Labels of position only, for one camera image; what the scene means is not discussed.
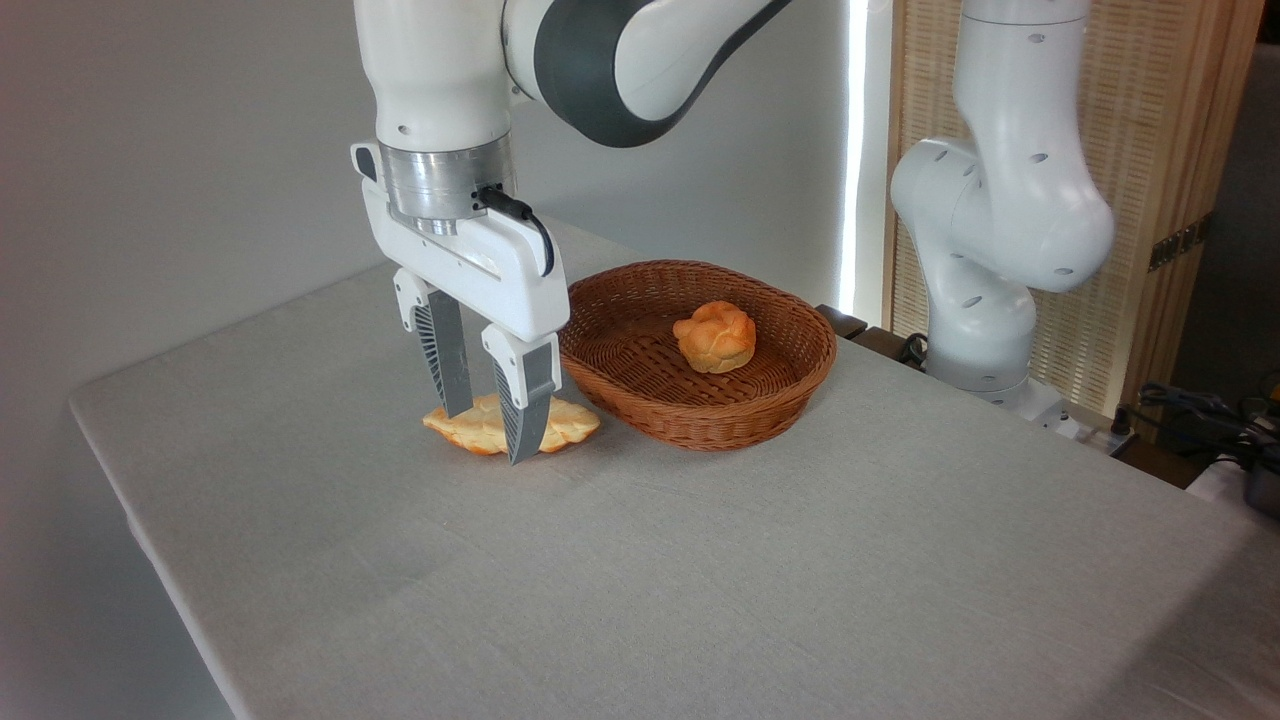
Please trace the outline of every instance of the bread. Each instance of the bread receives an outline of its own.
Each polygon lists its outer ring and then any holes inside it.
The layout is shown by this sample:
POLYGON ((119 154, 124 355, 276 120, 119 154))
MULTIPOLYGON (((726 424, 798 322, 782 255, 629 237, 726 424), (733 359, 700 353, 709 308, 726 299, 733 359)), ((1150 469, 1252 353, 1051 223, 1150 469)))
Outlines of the bread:
MULTIPOLYGON (((475 398, 470 410, 458 413, 453 418, 445 418, 444 407, 436 407, 422 418, 422 424, 444 436, 444 439, 476 455, 507 454, 502 404, 497 395, 475 398)), ((552 397, 547 432, 543 433, 543 442, 538 448, 543 452, 556 452, 571 442, 582 442, 599 427, 600 419, 586 407, 552 397)))
POLYGON ((755 355, 755 322, 732 302, 716 300, 672 325, 680 354, 699 373, 727 373, 755 355))

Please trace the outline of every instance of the gray tablecloth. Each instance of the gray tablecloth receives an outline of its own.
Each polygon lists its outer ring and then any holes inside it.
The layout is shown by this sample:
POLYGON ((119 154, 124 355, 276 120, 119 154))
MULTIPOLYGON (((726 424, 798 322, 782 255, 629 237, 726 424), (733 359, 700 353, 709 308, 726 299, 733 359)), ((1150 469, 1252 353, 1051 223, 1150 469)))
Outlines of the gray tablecloth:
POLYGON ((72 400, 242 717, 1280 716, 1262 524, 845 342, 767 443, 509 468, 420 425, 390 274, 72 400))

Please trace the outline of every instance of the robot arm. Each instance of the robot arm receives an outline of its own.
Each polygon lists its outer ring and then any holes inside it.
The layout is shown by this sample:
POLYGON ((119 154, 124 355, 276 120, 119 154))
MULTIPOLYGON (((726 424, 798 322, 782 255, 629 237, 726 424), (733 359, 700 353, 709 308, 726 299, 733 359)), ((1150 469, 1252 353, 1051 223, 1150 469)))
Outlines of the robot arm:
POLYGON ((1088 10, 1089 0, 966 0, 955 99, 973 140, 918 143, 891 187, 928 290, 928 373, 1051 428, 1061 397, 1028 377, 1027 288, 1085 282, 1115 233, 1075 120, 1088 10))
POLYGON ((588 138, 644 145, 787 1, 508 0, 507 64, 521 90, 588 138))
POLYGON ((378 142, 352 147, 365 208, 452 416, 471 406, 461 305, 492 324, 512 464, 538 451, 568 320, 559 250, 515 200, 511 104, 586 137, 653 141, 788 0, 355 0, 378 142))

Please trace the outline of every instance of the bread roll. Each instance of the bread roll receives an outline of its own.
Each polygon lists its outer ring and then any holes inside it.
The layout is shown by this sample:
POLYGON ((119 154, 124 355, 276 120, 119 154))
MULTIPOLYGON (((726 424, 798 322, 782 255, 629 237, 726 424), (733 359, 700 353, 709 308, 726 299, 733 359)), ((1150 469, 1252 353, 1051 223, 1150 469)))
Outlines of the bread roll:
MULTIPOLYGON (((471 410, 458 413, 453 418, 445 418, 444 407, 436 407, 422 418, 422 424, 475 455, 507 454, 507 434, 502 428, 502 402, 497 395, 475 398, 471 410)), ((586 407, 552 397, 547 432, 543 433, 543 442, 538 450, 556 452, 571 442, 582 442, 599 427, 600 419, 586 407)))
POLYGON ((708 302, 671 329, 680 341, 680 354, 699 373, 736 370, 755 355, 755 322, 732 302, 708 302))

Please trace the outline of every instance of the wicker basket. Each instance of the wicker basket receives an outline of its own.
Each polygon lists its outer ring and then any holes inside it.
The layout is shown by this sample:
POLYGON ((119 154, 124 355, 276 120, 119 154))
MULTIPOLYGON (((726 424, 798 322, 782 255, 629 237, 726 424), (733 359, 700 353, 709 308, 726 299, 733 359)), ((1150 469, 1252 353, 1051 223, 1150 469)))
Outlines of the wicker basket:
POLYGON ((602 410, 689 450, 735 450, 790 428, 836 359, 827 320, 799 297, 708 263, 654 260, 573 283, 561 357, 602 410), (755 320, 750 363, 692 370, 671 325, 713 300, 755 320))

